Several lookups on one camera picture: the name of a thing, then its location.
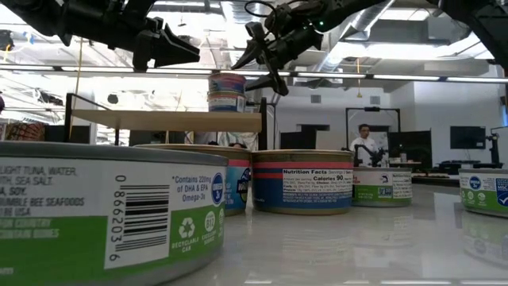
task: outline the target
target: white shirt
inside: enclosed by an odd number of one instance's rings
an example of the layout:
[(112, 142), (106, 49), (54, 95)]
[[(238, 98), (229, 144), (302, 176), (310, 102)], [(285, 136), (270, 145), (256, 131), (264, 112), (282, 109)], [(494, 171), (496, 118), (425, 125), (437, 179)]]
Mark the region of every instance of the white shirt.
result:
[[(365, 147), (367, 147), (367, 149), (369, 149), (371, 152), (377, 151), (378, 148), (375, 144), (375, 141), (369, 137), (367, 139), (358, 137), (357, 139), (353, 140), (349, 146), (349, 150), (355, 152), (355, 145), (365, 145)], [(365, 149), (362, 147), (358, 148), (358, 159), (362, 160), (360, 166), (372, 166), (371, 155), (369, 155), (369, 153), (367, 153), (367, 151), (365, 151)]]

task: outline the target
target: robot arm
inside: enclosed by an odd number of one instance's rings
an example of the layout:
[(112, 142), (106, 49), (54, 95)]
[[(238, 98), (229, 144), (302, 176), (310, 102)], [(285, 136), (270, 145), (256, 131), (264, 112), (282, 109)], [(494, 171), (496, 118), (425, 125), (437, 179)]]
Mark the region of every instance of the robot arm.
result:
[[(508, 33), (500, 28), (508, 26), (508, 13), (498, 1), (426, 1), (439, 6), (450, 17), (469, 25), (496, 61), (508, 68)], [(274, 40), (265, 39), (267, 34), (260, 23), (250, 22), (245, 26), (252, 39), (232, 69), (256, 60), (258, 64), (265, 64), (270, 72), (248, 84), (246, 91), (271, 87), (275, 92), (287, 95), (287, 86), (277, 72), (284, 64), (295, 60), (312, 46), (321, 49), (321, 33), (338, 26), (349, 15), (384, 0), (308, 0), (291, 8), (289, 4), (292, 2), (277, 6), (264, 22), (268, 31), (275, 36)]]
[(0, 0), (45, 36), (68, 46), (73, 35), (101, 42), (108, 48), (134, 52), (133, 66), (155, 67), (199, 61), (199, 49), (175, 36), (161, 18), (147, 17), (155, 0)]

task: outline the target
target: wooden shelf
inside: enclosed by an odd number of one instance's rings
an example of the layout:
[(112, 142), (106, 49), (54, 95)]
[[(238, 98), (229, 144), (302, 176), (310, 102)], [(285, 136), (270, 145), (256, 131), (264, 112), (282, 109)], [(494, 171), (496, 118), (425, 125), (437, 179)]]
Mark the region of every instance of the wooden shelf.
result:
[(139, 110), (73, 110), (77, 118), (118, 129), (260, 132), (261, 114)]

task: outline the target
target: man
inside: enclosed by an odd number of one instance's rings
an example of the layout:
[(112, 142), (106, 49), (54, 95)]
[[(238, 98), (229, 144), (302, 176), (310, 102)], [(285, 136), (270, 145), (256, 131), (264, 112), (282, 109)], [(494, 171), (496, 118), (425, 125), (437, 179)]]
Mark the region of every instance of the man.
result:
[[(377, 146), (375, 145), (375, 141), (368, 137), (371, 133), (371, 129), (367, 124), (361, 124), (358, 126), (358, 131), (360, 132), (360, 136), (353, 140), (351, 145), (349, 146), (349, 150), (355, 152), (355, 145), (365, 145), (367, 149), (371, 152), (377, 151)], [(362, 160), (360, 166), (371, 167), (372, 160), (371, 155), (365, 151), (362, 147), (358, 148), (358, 159)]]

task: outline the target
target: green can label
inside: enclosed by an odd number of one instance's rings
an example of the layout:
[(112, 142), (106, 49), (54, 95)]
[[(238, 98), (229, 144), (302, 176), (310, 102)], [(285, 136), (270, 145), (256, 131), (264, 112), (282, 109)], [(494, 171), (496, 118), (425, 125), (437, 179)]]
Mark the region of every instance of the green can label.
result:
[(508, 174), (460, 174), (460, 197), (466, 207), (508, 211)]
[(221, 247), (225, 167), (2, 158), (2, 285), (114, 280)]
[(411, 201), (410, 172), (354, 171), (353, 202)]

